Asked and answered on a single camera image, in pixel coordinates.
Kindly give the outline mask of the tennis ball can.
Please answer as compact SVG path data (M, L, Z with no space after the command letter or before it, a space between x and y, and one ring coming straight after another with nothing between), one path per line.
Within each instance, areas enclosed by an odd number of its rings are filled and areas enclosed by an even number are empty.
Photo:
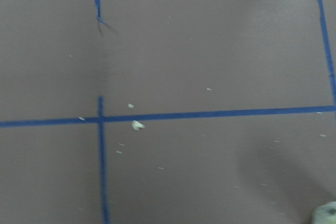
M312 212L311 224L335 224L335 201L318 206Z

